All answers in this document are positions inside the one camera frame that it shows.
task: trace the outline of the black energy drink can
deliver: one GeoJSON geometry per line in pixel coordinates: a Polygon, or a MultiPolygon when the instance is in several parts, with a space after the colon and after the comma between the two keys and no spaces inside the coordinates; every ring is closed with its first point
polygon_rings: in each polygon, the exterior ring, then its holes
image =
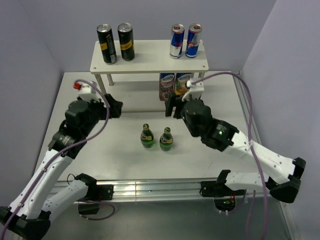
{"type": "Polygon", "coordinates": [[[131,61],[135,58],[134,31],[130,23],[123,22],[118,26],[122,58],[131,61]]]}
{"type": "Polygon", "coordinates": [[[114,64],[117,61],[116,47],[112,29],[109,24],[101,24],[96,27],[103,60],[107,64],[114,64]]]}

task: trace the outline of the blue and silver can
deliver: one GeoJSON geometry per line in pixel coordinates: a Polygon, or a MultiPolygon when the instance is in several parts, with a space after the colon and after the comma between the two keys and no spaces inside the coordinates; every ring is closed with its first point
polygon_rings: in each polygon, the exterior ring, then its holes
{"type": "Polygon", "coordinates": [[[188,38],[186,43],[185,55],[189,58],[194,58],[197,55],[202,27],[199,24],[191,24],[189,26],[188,38]]]}
{"type": "Polygon", "coordinates": [[[170,56],[178,59],[182,55],[182,45],[184,43],[185,27],[181,24],[174,24],[171,27],[170,56]]]}

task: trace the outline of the white wall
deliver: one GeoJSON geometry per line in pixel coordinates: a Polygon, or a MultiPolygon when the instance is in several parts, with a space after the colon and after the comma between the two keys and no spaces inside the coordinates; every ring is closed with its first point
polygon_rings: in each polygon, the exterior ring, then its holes
{"type": "Polygon", "coordinates": [[[18,0],[0,1],[0,33],[0,206],[8,206],[35,169],[61,72],[18,0]]]}
{"type": "Polygon", "coordinates": [[[172,24],[199,23],[210,70],[240,70],[276,0],[20,1],[62,70],[88,72],[96,27],[111,24],[118,39],[122,22],[136,40],[169,39],[172,24]]]}
{"type": "Polygon", "coordinates": [[[243,68],[262,143],[307,161],[291,205],[304,240],[319,239],[320,1],[277,0],[243,68]]]}

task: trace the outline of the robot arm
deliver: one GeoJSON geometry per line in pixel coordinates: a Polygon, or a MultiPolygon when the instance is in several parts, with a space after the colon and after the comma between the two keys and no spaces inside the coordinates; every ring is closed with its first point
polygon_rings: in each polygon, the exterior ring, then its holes
{"type": "MultiPolygon", "coordinates": [[[[189,91],[185,95],[172,93],[165,103],[166,117],[171,116],[175,107],[174,118],[183,119],[193,137],[200,137],[201,142],[209,148],[233,155],[254,166],[256,162],[250,150],[254,151],[260,161],[262,171],[268,181],[265,183],[270,194],[279,201],[292,203],[299,191],[301,176],[306,161],[301,158],[291,159],[281,156],[257,142],[249,142],[248,137],[235,126],[213,118],[211,109],[200,99],[204,91],[202,82],[187,82],[189,91]]],[[[238,173],[223,170],[217,181],[209,185],[203,184],[204,197],[230,196],[238,190],[261,190],[262,182],[259,173],[238,173]]]]}
{"type": "MultiPolygon", "coordinates": [[[[77,200],[99,199],[97,181],[83,173],[76,176],[75,180],[64,190],[47,199],[60,175],[76,158],[86,142],[64,151],[49,166],[47,166],[48,162],[66,147],[85,140],[98,121],[106,120],[107,117],[104,103],[97,98],[96,91],[90,85],[76,83],[74,88],[79,90],[79,97],[69,104],[65,112],[65,120],[61,123],[59,131],[52,137],[41,165],[9,207],[0,207],[0,222],[6,224],[15,213],[8,229],[26,240],[42,239],[51,222],[77,200]],[[23,198],[34,184],[35,186],[22,205],[23,198]]],[[[110,94],[106,94],[105,98],[109,103],[109,118],[119,118],[123,103],[115,101],[110,94]]]]}

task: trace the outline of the can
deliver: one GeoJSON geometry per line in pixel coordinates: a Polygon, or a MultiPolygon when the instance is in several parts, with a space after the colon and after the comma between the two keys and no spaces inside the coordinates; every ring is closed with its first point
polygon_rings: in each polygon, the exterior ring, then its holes
{"type": "Polygon", "coordinates": [[[199,24],[191,24],[189,26],[185,55],[189,58],[194,58],[200,44],[202,27],[199,24]]]}
{"type": "Polygon", "coordinates": [[[107,64],[114,64],[117,61],[116,47],[112,29],[109,24],[101,24],[96,27],[103,60],[107,64]]]}
{"type": "Polygon", "coordinates": [[[187,81],[191,79],[192,73],[177,73],[175,76],[175,87],[174,87],[174,93],[177,95],[182,95],[188,92],[187,89],[187,81]]]}
{"type": "Polygon", "coordinates": [[[184,43],[185,27],[181,24],[174,24],[171,27],[170,56],[178,59],[182,55],[184,43]]]}
{"type": "Polygon", "coordinates": [[[130,23],[123,22],[118,26],[118,35],[122,58],[131,61],[135,58],[134,31],[130,23]]]}
{"type": "Polygon", "coordinates": [[[159,78],[159,99],[165,101],[174,92],[175,73],[160,73],[159,78]]]}

